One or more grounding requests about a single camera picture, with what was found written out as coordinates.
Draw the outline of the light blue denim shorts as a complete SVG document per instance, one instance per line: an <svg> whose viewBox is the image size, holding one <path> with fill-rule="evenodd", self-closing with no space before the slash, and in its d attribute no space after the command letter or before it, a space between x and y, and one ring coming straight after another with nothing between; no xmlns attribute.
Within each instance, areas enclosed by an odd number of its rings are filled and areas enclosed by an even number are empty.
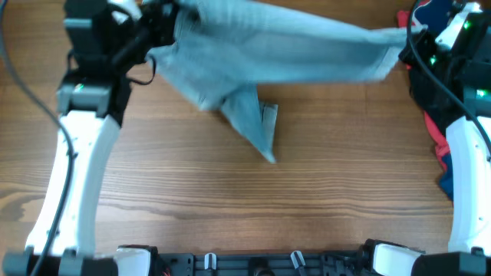
<svg viewBox="0 0 491 276"><path fill-rule="evenodd" d="M407 43L402 28L369 30L254 1L181 1L157 72L202 110L219 110L268 161L278 108L260 84L383 80Z"/></svg>

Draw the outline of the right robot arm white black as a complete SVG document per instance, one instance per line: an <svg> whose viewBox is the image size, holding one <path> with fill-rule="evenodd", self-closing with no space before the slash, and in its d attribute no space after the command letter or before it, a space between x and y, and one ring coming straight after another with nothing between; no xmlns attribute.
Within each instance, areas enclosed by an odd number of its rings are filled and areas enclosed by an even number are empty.
<svg viewBox="0 0 491 276"><path fill-rule="evenodd" d="M326 275L490 273L490 13L475 2L426 1L415 5L408 24L427 26L400 59L446 170L443 191L453 202L448 250L427 255L369 239L351 255L326 255Z"/></svg>

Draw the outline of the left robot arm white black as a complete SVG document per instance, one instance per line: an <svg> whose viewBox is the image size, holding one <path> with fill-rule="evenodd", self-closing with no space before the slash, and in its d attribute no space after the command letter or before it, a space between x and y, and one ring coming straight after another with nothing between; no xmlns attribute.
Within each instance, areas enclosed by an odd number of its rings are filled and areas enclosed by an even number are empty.
<svg viewBox="0 0 491 276"><path fill-rule="evenodd" d="M110 152L119 137L134 79L129 70L150 49L171 45L173 1L68 1L68 68L49 113L58 128L53 170L41 213L22 253L5 255L6 275L166 275L153 246L95 252L95 215Z"/></svg>

